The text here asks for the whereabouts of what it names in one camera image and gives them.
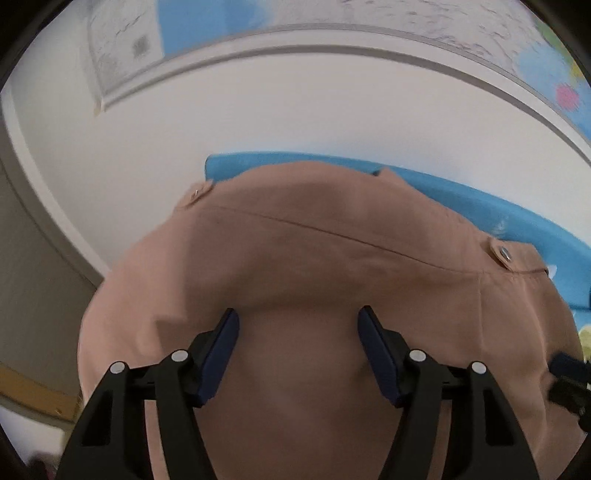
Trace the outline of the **pink jacket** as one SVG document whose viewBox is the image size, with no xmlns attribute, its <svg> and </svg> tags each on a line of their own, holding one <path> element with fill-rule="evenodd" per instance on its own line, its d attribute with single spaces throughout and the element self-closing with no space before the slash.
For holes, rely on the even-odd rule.
<svg viewBox="0 0 591 480">
<path fill-rule="evenodd" d="M 584 435 L 551 404 L 547 364 L 582 354 L 538 251 L 499 240 L 389 170 L 294 162 L 190 188 L 93 297 L 78 370 L 90 396 L 116 361 L 157 363 L 240 318 L 214 399 L 197 411 L 221 479 L 374 479 L 400 413 L 356 330 L 363 306 L 436 361 L 485 363 L 539 474 L 557 478 Z"/>
</svg>

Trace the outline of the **colourful wall map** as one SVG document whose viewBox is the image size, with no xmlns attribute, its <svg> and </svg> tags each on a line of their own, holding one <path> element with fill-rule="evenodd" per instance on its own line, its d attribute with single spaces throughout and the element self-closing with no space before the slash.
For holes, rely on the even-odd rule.
<svg viewBox="0 0 591 480">
<path fill-rule="evenodd" d="M 590 153 L 589 84 L 519 1 L 88 1 L 82 15 L 103 107 L 235 58 L 348 50 L 487 81 Z"/>
</svg>

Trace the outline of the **blue floral bed sheet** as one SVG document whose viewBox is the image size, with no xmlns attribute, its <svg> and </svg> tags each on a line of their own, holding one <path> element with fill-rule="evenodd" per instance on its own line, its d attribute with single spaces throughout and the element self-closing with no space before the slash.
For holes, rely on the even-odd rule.
<svg viewBox="0 0 591 480">
<path fill-rule="evenodd" d="M 367 174 L 385 167 L 376 162 L 304 153 L 246 152 L 214 154 L 205 160 L 205 178 L 228 180 L 263 165 L 318 161 Z M 516 204 L 440 177 L 392 166 L 394 173 L 429 198 L 456 211 L 501 240 L 533 244 L 550 278 L 574 316 L 584 357 L 590 359 L 590 247 L 557 224 Z"/>
</svg>

